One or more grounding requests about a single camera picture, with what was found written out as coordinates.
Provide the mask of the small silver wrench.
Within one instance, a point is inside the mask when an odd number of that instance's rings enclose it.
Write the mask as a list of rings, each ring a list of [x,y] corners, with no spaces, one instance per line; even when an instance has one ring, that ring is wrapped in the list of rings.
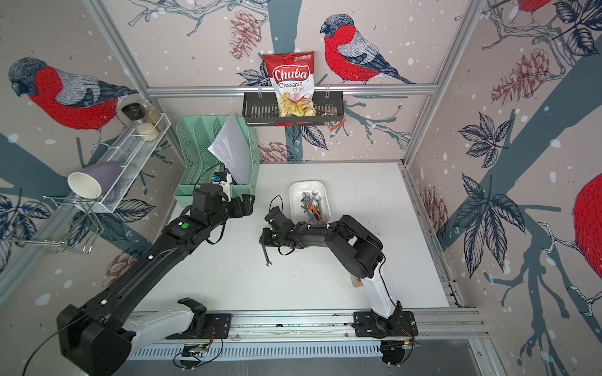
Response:
[[[265,245],[262,245],[262,250],[263,250],[264,258],[266,260],[266,266],[267,267],[271,267],[272,262],[271,262],[271,260],[269,258],[269,255],[268,255],[268,252],[267,252],[267,248],[265,247]]]

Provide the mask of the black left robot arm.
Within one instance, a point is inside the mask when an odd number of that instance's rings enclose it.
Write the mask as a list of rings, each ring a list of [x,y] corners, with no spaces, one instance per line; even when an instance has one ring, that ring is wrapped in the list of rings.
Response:
[[[139,335],[125,323],[140,301],[178,263],[229,219],[250,216],[255,197],[228,198],[217,184],[194,190],[193,203],[161,232],[112,285],[82,307],[69,305],[57,319],[61,355],[89,375],[111,375],[133,352]]]

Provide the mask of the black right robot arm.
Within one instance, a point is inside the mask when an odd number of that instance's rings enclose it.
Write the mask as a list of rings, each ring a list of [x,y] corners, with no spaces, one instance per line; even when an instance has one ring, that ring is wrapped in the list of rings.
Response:
[[[387,288],[383,265],[387,261],[382,242],[352,216],[345,215],[330,223],[294,223],[280,208],[273,208],[265,220],[260,244],[282,252],[320,247],[329,249],[344,269],[361,280],[371,302],[370,321],[387,329],[401,319],[402,305]]]

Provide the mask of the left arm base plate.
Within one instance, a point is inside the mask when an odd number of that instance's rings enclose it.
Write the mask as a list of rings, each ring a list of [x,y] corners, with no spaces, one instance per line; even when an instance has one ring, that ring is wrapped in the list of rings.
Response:
[[[168,340],[202,340],[222,338],[229,335],[230,313],[194,313],[191,323],[182,332],[167,337]]]

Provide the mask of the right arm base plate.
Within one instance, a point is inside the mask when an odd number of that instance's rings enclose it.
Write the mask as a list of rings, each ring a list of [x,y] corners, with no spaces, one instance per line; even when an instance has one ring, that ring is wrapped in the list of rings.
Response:
[[[383,318],[373,311],[358,311],[354,313],[351,326],[359,338],[413,338],[419,335],[414,313],[410,311],[395,310],[389,318]]]

